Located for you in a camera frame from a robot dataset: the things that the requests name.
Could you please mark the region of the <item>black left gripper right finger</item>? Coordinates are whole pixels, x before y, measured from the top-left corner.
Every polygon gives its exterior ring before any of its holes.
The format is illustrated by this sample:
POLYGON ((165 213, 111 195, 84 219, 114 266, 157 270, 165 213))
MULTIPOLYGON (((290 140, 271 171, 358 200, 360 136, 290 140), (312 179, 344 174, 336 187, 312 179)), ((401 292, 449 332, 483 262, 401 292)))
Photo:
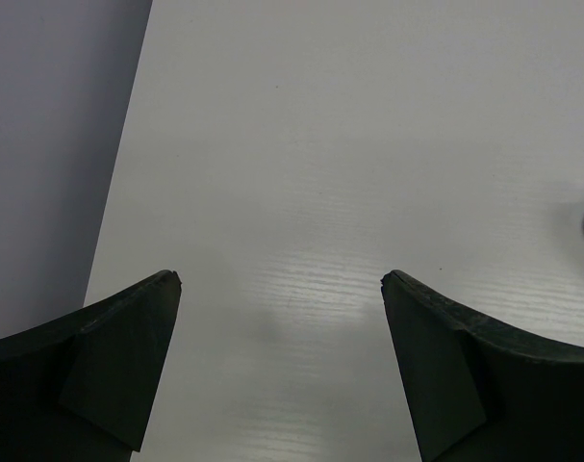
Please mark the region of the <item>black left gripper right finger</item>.
POLYGON ((394 270, 382 296, 424 461, 584 461, 584 347, 394 270))

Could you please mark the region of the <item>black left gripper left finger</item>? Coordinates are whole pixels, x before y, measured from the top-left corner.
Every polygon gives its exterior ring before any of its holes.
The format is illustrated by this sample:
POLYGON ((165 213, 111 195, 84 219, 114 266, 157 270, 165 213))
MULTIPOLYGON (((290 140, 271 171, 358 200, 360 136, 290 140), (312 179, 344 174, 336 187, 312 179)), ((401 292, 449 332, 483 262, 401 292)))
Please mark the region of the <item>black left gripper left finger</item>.
POLYGON ((159 271, 0 339, 0 461, 128 461, 140 451, 182 293, 159 271))

